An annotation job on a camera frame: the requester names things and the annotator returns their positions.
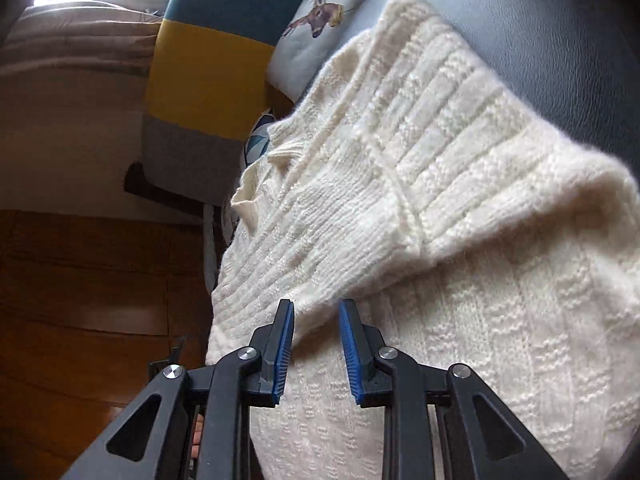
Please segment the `white knitted sweater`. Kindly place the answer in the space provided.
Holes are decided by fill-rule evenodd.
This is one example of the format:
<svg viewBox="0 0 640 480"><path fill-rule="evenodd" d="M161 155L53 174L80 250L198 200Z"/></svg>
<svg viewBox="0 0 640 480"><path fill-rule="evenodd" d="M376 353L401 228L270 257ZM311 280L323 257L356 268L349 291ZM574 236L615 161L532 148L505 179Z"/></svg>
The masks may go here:
<svg viewBox="0 0 640 480"><path fill-rule="evenodd" d="M417 361L469 364L572 479L639 426L639 188L510 92L424 0L388 0L242 174L206 360L295 307L268 479L376 479L383 414L349 392L337 305Z"/></svg>

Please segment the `black leather massage table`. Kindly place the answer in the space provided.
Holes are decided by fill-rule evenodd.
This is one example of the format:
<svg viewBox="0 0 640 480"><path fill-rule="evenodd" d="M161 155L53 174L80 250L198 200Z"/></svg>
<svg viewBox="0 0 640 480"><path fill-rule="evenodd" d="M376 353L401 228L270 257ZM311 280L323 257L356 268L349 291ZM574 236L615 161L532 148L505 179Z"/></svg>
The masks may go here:
<svg viewBox="0 0 640 480"><path fill-rule="evenodd" d="M341 43L387 0L364 0ZM639 24L616 0L426 0L521 99L639 169Z"/></svg>

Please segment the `deer print cushion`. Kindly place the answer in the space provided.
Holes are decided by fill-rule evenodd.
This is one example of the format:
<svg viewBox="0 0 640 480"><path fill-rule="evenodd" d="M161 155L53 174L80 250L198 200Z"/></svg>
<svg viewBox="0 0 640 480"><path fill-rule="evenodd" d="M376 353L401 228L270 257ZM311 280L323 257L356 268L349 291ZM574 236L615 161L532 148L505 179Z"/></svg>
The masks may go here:
<svg viewBox="0 0 640 480"><path fill-rule="evenodd" d="M363 0L303 0L273 51L267 81L291 101L305 92Z"/></svg>

